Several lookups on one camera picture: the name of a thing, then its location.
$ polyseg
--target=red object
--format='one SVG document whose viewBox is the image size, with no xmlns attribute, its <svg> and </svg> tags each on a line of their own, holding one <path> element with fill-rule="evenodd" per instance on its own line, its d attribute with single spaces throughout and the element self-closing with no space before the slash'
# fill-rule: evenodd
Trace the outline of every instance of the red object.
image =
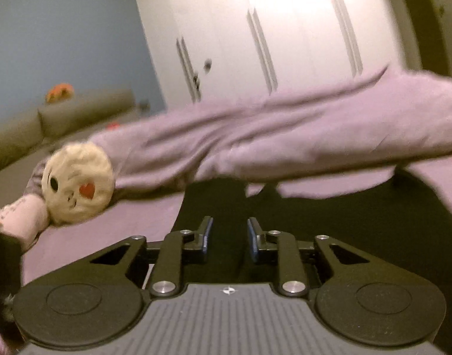
<svg viewBox="0 0 452 355">
<path fill-rule="evenodd" d="M 108 124 L 106 126 L 106 129 L 107 130 L 113 130 L 113 129 L 116 129 L 116 128 L 120 127 L 120 126 L 121 126 L 121 124 L 119 124 L 118 122 L 112 122 L 112 123 L 110 123 L 110 124 Z"/>
<path fill-rule="evenodd" d="M 93 199 L 95 189 L 96 187 L 93 183 L 86 183 L 81 185 L 78 191 L 83 197 L 86 197 L 87 199 Z"/>
</svg>

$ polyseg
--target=black embroidered eye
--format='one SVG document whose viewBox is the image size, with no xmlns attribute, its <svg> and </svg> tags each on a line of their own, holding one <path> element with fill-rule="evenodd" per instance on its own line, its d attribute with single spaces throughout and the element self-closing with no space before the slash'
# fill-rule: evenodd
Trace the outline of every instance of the black embroidered eye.
<svg viewBox="0 0 452 355">
<path fill-rule="evenodd" d="M 50 187 L 54 190 L 54 192 L 59 190 L 59 182 L 56 178 L 50 178 Z"/>
</svg>

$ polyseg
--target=blue wall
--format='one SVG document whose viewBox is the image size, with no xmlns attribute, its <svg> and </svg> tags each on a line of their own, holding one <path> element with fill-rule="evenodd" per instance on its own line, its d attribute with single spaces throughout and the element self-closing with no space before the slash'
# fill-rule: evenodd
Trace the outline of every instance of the blue wall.
<svg viewBox="0 0 452 355">
<path fill-rule="evenodd" d="M 165 108 L 135 0 L 0 0 L 0 122 L 61 82 Z"/>
</svg>

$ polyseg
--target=triangular cutout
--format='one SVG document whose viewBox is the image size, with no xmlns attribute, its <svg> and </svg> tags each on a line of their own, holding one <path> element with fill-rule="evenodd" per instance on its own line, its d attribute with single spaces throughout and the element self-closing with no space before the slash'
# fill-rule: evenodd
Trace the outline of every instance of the triangular cutout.
<svg viewBox="0 0 452 355">
<path fill-rule="evenodd" d="M 330 248 L 341 264 L 369 263 L 367 259 L 360 257 L 359 255 L 338 246 L 337 244 L 331 244 Z"/>
<path fill-rule="evenodd" d="M 129 249 L 129 244 L 116 247 L 115 249 L 106 252 L 104 255 L 97 257 L 90 261 L 93 264 L 106 264 L 106 265 L 116 265 L 118 264 L 122 257 L 126 254 Z"/>
</svg>

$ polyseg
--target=wardrobe handle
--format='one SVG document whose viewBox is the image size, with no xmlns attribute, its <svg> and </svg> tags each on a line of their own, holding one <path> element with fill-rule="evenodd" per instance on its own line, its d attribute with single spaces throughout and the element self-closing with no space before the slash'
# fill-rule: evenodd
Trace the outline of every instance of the wardrobe handle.
<svg viewBox="0 0 452 355">
<path fill-rule="evenodd" d="M 338 6 L 341 10 L 341 14 L 343 15 L 344 22 L 346 23 L 346 27 L 348 29 L 349 37 L 351 40 L 351 45 L 354 53 L 354 59 L 356 61 L 356 67 L 359 74 L 363 71 L 361 52 L 359 51 L 358 40 L 356 38 L 356 34 L 354 32 L 354 27 L 352 26 L 351 17 L 349 16 L 348 8 L 346 7 L 346 3 L 344 0 L 337 0 Z"/>
<path fill-rule="evenodd" d="M 180 64 L 182 65 L 183 75 L 185 76 L 185 80 L 187 81 L 188 91 L 190 92 L 191 100 L 193 102 L 196 102 L 195 89 L 192 85 L 192 80 L 187 69 L 187 64 L 185 62 L 185 58 L 183 57 L 182 46 L 180 45 L 180 41 L 178 39 L 177 39 L 177 53 L 178 57 L 180 58 Z"/>
<path fill-rule="evenodd" d="M 253 17 L 255 21 L 255 27 L 257 28 L 257 33 L 262 44 L 262 49 L 264 50 L 264 56 L 269 67 L 270 79 L 272 80 L 272 87 L 277 90 L 279 83 L 277 81 L 277 74 L 275 73 L 274 63 L 272 62 L 272 57 L 270 56 L 269 46 L 267 45 L 267 40 L 264 36 L 264 30 L 262 29 L 261 20 L 259 20 L 259 15 L 257 14 L 257 9 L 254 8 Z"/>
<path fill-rule="evenodd" d="M 183 54 L 185 55 L 185 61 L 188 68 L 188 71 L 190 72 L 191 81 L 193 82 L 193 86 L 195 88 L 196 98 L 197 101 L 201 101 L 201 91 L 199 90 L 199 80 L 198 80 L 198 74 L 195 73 L 193 70 L 193 66 L 191 64 L 190 55 L 188 53 L 187 44 L 185 43 L 185 39 L 182 36 L 182 49 Z"/>
<path fill-rule="evenodd" d="M 265 83 L 269 94 L 272 93 L 272 81 L 270 80 L 269 69 L 267 68 L 267 61 L 265 60 L 264 51 L 262 50 L 261 41 L 259 40 L 259 35 L 257 33 L 256 27 L 254 25 L 254 20 L 250 11 L 247 11 L 247 22 L 249 23 L 249 28 L 251 29 L 251 34 L 253 35 L 254 43 L 256 46 L 257 54 L 261 62 L 262 72 L 264 73 Z"/>
<path fill-rule="evenodd" d="M 351 40 L 349 38 L 348 30 L 346 29 L 346 24 L 341 14 L 341 10 L 338 4 L 338 0 L 331 0 L 333 5 L 334 13 L 338 19 L 338 23 L 341 29 L 341 35 L 343 36 L 344 44 L 346 45 L 346 52 L 348 53 L 349 64 L 351 65 L 352 76 L 355 77 L 357 73 L 356 61 L 354 60 L 354 53 L 352 51 Z"/>
</svg>

